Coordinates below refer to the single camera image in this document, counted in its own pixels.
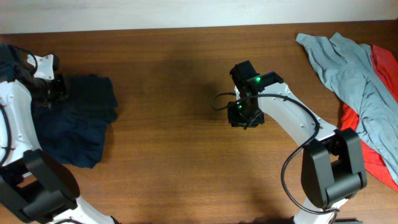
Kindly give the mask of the dark green shirt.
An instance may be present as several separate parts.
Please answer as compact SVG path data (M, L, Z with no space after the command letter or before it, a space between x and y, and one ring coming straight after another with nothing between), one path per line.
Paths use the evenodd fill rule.
M108 77L97 75L67 77L68 97L62 106L80 118L112 123L117 119L118 101Z

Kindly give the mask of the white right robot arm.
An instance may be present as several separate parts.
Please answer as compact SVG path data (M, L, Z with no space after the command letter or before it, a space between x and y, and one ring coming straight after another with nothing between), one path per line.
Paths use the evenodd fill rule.
M235 101L226 110L233 127L255 128L265 115L274 119L298 148L282 166L302 153L301 184L305 193L300 209L287 223L340 223L340 208L367 186L361 140L351 128L340 130L304 105L276 72L257 73L250 61L229 72Z

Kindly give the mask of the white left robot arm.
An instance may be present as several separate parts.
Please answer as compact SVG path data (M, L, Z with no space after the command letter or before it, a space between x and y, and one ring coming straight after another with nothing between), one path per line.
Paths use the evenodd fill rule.
M58 68L54 54L1 44L1 204L24 223L117 223L81 196L73 174L39 144L31 106L67 97Z

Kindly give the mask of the navy blue folded garment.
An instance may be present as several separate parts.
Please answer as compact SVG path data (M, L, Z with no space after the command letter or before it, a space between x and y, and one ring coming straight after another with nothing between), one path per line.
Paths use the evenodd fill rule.
M108 124L88 118L71 103L41 107L31 104L41 148L62 164L94 168L103 158Z

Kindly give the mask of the light blue shirt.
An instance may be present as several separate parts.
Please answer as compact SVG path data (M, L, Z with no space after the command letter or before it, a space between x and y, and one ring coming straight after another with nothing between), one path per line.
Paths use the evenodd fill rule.
M330 38L299 33L296 41L308 53L320 81L359 115L356 132L360 139L371 137L368 119L391 138L379 149L374 145L378 141L372 140L369 146L379 154L389 152L384 161L389 171L397 169L397 102L374 72L370 46L339 33Z

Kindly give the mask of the red garment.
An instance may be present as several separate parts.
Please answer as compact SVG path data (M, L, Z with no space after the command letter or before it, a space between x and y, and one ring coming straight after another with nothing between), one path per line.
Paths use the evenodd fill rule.
M388 92L394 99L397 99L397 60L393 54L376 45L372 46L371 60L375 74L382 81ZM375 176L376 179L386 184L393 190L397 190L397 169L389 171L389 163L384 161L384 156L390 156L389 152L377 153L369 144L371 141L378 141L374 145L377 149L385 146L385 143L391 138L382 128L377 127L374 121L367 120L368 129L372 132L368 140L362 140L364 165L366 170ZM347 104L343 104L343 115L341 117L341 127L343 129L355 129L359 126L359 115Z

